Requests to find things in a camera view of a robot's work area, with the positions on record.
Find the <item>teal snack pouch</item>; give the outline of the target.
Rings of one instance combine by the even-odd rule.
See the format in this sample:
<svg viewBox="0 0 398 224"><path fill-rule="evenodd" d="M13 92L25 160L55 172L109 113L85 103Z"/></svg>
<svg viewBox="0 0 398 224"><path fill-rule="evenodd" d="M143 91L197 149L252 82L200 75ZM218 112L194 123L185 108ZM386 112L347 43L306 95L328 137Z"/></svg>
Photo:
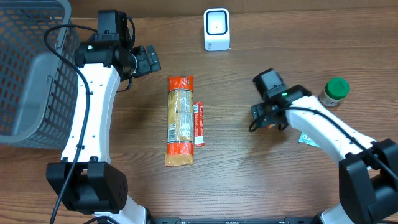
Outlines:
<svg viewBox="0 0 398 224"><path fill-rule="evenodd" d="M299 143L308 144L309 146L319 147L319 145L314 140L312 140L308 135L306 135L305 133L301 133L300 134L298 142Z"/></svg>

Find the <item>green lidded jar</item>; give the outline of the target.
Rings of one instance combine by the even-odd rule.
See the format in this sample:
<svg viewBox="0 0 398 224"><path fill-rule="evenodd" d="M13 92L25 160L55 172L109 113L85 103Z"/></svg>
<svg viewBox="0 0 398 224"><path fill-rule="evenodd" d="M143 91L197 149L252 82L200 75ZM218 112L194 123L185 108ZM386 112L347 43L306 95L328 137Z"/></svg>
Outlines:
<svg viewBox="0 0 398 224"><path fill-rule="evenodd" d="M318 99L325 106L338 105L350 92L350 85L340 77L332 78L318 95Z"/></svg>

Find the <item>thin red snack stick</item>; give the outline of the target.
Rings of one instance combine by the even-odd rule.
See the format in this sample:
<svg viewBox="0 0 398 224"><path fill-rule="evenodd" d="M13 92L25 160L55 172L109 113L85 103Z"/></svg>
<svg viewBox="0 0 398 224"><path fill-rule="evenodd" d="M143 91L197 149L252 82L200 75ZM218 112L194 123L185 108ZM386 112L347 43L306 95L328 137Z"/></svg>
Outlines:
<svg viewBox="0 0 398 224"><path fill-rule="evenodd" d="M202 147L205 145L204 140L204 124L203 124L203 102L196 101L193 103L194 115L194 145Z"/></svg>

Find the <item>red snack package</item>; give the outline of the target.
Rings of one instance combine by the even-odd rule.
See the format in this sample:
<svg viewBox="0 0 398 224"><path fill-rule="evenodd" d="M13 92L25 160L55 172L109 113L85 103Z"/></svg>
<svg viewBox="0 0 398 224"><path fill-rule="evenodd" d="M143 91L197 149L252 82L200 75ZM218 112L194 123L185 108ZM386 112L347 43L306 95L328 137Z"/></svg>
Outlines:
<svg viewBox="0 0 398 224"><path fill-rule="evenodd" d="M193 76L170 77L168 90L166 166L193 164Z"/></svg>

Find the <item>orange tissue packet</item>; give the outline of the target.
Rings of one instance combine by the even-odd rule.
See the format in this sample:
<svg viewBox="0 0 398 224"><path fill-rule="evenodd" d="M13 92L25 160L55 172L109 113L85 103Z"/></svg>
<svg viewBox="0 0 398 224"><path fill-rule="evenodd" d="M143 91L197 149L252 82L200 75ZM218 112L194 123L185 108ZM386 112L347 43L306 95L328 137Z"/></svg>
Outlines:
<svg viewBox="0 0 398 224"><path fill-rule="evenodd" d="M267 125L267 129L271 129L271 128L273 128L275 125L276 125L276 124L268 124L268 125Z"/></svg>

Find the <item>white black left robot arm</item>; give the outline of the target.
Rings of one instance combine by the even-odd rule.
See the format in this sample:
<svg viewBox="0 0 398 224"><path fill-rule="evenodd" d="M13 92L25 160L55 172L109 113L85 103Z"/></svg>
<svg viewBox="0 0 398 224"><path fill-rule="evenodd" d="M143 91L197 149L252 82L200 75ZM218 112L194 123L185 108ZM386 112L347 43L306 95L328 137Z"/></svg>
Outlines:
<svg viewBox="0 0 398 224"><path fill-rule="evenodd" d="M160 70L155 49L135 45L129 15L101 10L92 38L79 44L74 58L69 66L79 88L72 128L60 161L46 170L56 205L89 215L91 222L153 223L150 211L129 196L126 175L111 165L109 131L120 83Z"/></svg>

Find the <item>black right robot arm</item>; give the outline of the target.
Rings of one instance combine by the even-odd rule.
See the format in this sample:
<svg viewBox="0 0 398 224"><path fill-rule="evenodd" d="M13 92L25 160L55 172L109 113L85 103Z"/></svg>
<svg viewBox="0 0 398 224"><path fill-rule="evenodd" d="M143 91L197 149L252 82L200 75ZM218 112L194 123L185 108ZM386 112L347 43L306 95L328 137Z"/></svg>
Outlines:
<svg viewBox="0 0 398 224"><path fill-rule="evenodd" d="M249 131L291 126L309 136L339 169L339 204L304 223L389 223L397 213L397 143L348 126L302 85L288 87L272 68L253 82L263 100L251 107Z"/></svg>

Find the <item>white barcode scanner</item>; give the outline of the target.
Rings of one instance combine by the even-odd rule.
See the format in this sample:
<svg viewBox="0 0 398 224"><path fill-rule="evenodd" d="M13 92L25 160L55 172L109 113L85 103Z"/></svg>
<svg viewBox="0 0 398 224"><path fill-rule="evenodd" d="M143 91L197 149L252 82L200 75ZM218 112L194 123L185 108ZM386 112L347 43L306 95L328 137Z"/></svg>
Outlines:
<svg viewBox="0 0 398 224"><path fill-rule="evenodd" d="M203 14L204 46L207 51L229 50L230 16L226 8L207 9Z"/></svg>

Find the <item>grey plastic mesh basket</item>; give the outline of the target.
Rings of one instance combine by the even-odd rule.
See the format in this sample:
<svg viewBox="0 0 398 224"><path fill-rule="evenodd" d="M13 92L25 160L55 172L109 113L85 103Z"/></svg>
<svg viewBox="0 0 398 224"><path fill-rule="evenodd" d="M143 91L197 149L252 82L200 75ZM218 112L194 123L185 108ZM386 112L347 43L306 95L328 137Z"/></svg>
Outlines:
<svg viewBox="0 0 398 224"><path fill-rule="evenodd" d="M1 1L1 144L63 149L78 94L80 43L68 1Z"/></svg>

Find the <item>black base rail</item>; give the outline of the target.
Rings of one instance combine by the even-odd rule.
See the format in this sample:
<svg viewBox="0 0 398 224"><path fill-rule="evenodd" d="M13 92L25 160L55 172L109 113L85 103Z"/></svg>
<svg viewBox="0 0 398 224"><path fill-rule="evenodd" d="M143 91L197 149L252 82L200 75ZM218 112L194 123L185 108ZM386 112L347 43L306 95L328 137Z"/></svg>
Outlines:
<svg viewBox="0 0 398 224"><path fill-rule="evenodd" d="M285 217L271 219L182 219L179 217L150 217L150 224L319 224L317 217Z"/></svg>

